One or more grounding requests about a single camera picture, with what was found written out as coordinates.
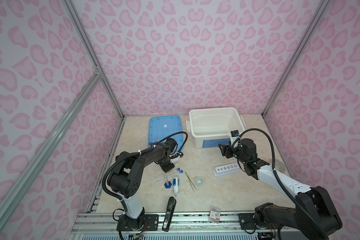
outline small white cup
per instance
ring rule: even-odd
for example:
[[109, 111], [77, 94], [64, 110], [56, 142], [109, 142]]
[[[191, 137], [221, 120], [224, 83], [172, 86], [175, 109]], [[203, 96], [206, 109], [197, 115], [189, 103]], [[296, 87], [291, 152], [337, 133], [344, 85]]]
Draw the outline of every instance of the small white cup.
[[196, 178], [196, 184], [197, 184], [197, 185], [200, 186], [200, 185], [202, 185], [203, 183], [204, 183], [204, 180], [203, 180], [202, 177], [197, 177], [197, 178]]

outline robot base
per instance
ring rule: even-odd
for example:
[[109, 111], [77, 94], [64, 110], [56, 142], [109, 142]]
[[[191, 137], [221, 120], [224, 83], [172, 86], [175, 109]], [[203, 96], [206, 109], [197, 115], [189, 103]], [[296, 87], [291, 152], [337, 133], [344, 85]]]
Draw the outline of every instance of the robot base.
[[117, 231], [142, 231], [145, 227], [144, 222], [147, 222], [146, 231], [157, 231], [158, 215], [144, 214], [144, 209], [136, 219], [130, 218], [125, 214], [120, 215]]
[[[241, 230], [252, 231], [254, 229], [271, 229], [270, 224], [263, 224], [258, 222], [260, 228], [255, 223], [255, 219], [253, 218], [253, 214], [238, 214], [240, 220], [240, 228]], [[274, 227], [277, 229], [279, 224], [274, 224]]]

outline mounting plate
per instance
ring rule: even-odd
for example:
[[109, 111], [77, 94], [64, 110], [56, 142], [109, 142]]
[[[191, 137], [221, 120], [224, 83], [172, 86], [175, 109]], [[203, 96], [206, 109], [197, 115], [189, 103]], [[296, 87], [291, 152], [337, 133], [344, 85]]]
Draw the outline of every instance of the mounting plate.
[[[144, 222], [147, 222], [146, 231], [157, 231], [158, 226], [158, 215], [157, 214], [144, 214]], [[131, 227], [127, 226], [125, 222], [118, 223], [117, 229], [121, 227], [122, 231], [135, 231]]]
[[[239, 223], [241, 230], [253, 230], [258, 229], [253, 220], [253, 213], [248, 214], [238, 214], [239, 215]], [[279, 224], [274, 224], [275, 229], [279, 227]]]

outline white sticker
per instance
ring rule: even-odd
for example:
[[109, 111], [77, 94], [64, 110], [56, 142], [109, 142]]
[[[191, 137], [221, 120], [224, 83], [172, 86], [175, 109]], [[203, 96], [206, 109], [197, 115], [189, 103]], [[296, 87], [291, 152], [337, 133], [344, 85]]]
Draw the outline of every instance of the white sticker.
[[218, 212], [211, 210], [209, 217], [220, 221], [220, 214]]

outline test tube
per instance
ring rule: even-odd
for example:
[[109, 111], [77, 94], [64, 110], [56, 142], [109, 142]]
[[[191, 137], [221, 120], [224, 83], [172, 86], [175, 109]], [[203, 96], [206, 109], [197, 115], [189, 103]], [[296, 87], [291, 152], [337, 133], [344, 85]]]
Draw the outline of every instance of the test tube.
[[168, 177], [172, 177], [172, 176], [174, 176], [174, 175], [178, 175], [179, 173], [183, 173], [183, 171], [182, 171], [182, 170], [181, 170], [181, 171], [178, 171], [178, 172], [176, 172], [176, 173], [174, 173], [174, 174], [172, 174], [172, 175], [169, 175], [169, 176], [165, 175], [164, 178], [158, 179], [157, 181], [158, 181], [158, 182], [159, 182], [159, 181], [162, 181], [162, 180], [168, 181]]
[[168, 185], [169, 182], [168, 182], [168, 177], [166, 175], [164, 176], [164, 179], [165, 179], [165, 185]]
[[[174, 164], [174, 166], [177, 166], [177, 165], [179, 165], [178, 163], [175, 163]], [[159, 172], [162, 172], [163, 170], [160, 170], [160, 171], [158, 171], [158, 172], [155, 172], [155, 174], [158, 174]]]
[[161, 177], [163, 177], [164, 175], [167, 175], [167, 174], [170, 174], [170, 173], [173, 173], [173, 172], [177, 172], [177, 171], [180, 171], [180, 168], [178, 168], [178, 169], [176, 169], [176, 170], [173, 170], [173, 171], [171, 171], [171, 172], [167, 172], [166, 174], [163, 174], [163, 175], [161, 175], [161, 176], [155, 177], [155, 179], [161, 178]]

